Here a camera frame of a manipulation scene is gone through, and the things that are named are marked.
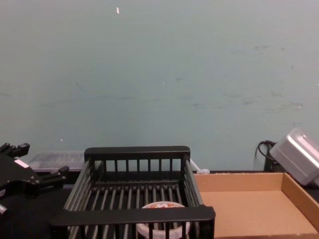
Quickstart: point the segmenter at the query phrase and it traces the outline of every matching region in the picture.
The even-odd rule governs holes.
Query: white lid
[[[181,208],[184,207],[182,204],[174,203],[174,202],[155,202],[150,203],[142,208]],[[186,223],[186,235],[189,233],[190,223]],[[144,237],[149,238],[149,227],[145,224],[136,224],[137,231]],[[176,229],[169,230],[169,239],[179,239],[182,237],[182,227],[178,227]],[[155,230],[153,229],[153,239],[165,239],[165,231],[164,230]]]

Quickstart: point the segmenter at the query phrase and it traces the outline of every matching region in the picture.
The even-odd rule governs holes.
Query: clear plastic bin
[[[81,171],[84,165],[84,151],[60,151],[37,153],[29,162],[35,172],[56,172],[67,165],[70,171]]]

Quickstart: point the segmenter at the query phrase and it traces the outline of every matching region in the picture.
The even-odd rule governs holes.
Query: cardboard flap
[[[278,191],[283,173],[218,173],[195,175],[201,192]]]
[[[287,173],[283,177],[282,191],[319,232],[319,204]]]

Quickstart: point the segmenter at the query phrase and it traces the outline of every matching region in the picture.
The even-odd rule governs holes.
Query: gray box
[[[270,154],[301,184],[319,185],[319,146],[299,128],[276,143]]]

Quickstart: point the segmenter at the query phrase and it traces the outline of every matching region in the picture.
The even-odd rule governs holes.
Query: black table
[[[319,202],[319,189],[306,189]],[[50,239],[48,221],[63,208],[71,188],[42,194],[35,199],[12,196],[0,201],[9,213],[0,220],[1,239]]]

